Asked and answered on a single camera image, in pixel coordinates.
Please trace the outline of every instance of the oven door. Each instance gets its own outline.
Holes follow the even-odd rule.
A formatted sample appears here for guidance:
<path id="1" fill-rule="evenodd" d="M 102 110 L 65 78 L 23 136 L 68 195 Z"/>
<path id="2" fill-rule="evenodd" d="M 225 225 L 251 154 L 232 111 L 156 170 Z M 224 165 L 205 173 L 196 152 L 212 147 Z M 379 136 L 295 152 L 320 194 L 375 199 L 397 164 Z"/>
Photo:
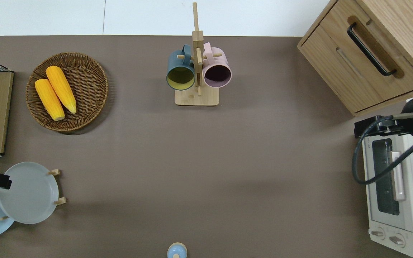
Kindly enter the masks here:
<path id="1" fill-rule="evenodd" d="M 383 171 L 403 152 L 403 140 L 396 135 L 364 139 L 366 179 Z M 367 186 L 370 219 L 412 232 L 410 203 L 403 178 L 406 167 L 401 164 L 385 177 Z"/>

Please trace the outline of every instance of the yellow corn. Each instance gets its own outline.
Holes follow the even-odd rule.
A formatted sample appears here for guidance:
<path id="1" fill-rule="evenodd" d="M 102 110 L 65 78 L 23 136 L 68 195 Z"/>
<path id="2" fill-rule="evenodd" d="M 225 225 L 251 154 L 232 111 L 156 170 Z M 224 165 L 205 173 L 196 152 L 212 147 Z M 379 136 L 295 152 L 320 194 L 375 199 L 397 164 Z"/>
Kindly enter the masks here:
<path id="1" fill-rule="evenodd" d="M 60 101 L 71 113 L 75 114 L 76 99 L 62 69 L 58 66 L 49 66 L 46 74 Z"/>
<path id="2" fill-rule="evenodd" d="M 34 83 L 36 92 L 42 101 L 42 104 L 46 108 L 49 115 L 54 119 L 54 121 L 59 121 L 64 119 L 65 112 L 63 111 L 62 105 L 51 86 L 51 83 L 47 79 L 40 79 Z"/>

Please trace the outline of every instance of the white toaster oven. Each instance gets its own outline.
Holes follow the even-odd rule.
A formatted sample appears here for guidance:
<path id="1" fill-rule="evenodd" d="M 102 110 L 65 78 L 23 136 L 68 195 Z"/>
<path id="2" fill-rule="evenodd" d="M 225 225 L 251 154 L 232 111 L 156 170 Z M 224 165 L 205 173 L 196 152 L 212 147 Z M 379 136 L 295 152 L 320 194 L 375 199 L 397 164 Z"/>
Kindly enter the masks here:
<path id="1" fill-rule="evenodd" d="M 413 145 L 409 134 L 366 137 L 366 180 Z M 413 153 L 386 177 L 366 186 L 369 235 L 377 243 L 413 257 Z"/>

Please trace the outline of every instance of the white wall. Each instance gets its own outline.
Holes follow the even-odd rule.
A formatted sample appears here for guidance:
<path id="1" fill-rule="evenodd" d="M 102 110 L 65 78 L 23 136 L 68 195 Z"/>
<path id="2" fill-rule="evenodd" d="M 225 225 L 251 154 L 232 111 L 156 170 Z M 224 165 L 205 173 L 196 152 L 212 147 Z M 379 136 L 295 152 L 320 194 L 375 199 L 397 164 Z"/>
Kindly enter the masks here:
<path id="1" fill-rule="evenodd" d="M 329 0 L 197 0 L 204 35 L 302 36 Z M 0 35 L 191 35 L 190 0 L 0 0 Z"/>

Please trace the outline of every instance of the cabinet drawer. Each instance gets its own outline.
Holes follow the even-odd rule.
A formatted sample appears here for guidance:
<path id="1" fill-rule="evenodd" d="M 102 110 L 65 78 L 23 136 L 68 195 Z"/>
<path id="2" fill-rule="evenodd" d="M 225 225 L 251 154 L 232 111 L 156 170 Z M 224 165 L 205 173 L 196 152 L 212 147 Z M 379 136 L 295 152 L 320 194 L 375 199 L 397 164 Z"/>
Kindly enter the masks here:
<path id="1" fill-rule="evenodd" d="M 355 116 L 413 97 L 409 56 L 355 0 L 331 0 L 298 47 Z"/>
<path id="2" fill-rule="evenodd" d="M 380 74 L 350 38 L 347 30 L 353 23 L 357 24 L 352 28 L 354 34 L 387 71 L 396 70 L 393 75 Z M 412 65 L 355 1 L 338 1 L 320 26 L 344 52 L 360 75 L 374 86 L 382 101 L 413 90 Z"/>
<path id="3" fill-rule="evenodd" d="M 351 113 L 382 101 L 323 28 L 318 27 L 300 50 Z"/>

